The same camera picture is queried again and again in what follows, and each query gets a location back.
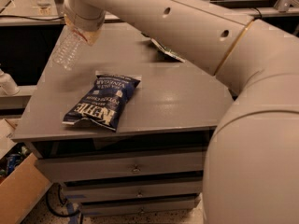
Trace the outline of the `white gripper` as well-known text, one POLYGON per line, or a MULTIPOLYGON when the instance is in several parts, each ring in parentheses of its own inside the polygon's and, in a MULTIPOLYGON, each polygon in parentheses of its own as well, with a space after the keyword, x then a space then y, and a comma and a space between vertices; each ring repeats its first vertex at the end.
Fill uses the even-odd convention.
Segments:
POLYGON ((101 34, 106 12, 82 0, 64 0, 64 21, 72 36, 92 46, 101 34))

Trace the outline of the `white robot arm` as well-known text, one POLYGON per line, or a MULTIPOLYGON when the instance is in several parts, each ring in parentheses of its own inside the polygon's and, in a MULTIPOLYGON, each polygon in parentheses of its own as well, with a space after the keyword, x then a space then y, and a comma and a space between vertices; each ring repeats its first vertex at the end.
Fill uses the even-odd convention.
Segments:
POLYGON ((201 0, 66 0, 76 26, 104 9, 237 93, 208 146, 205 224, 299 224, 298 39, 201 0))

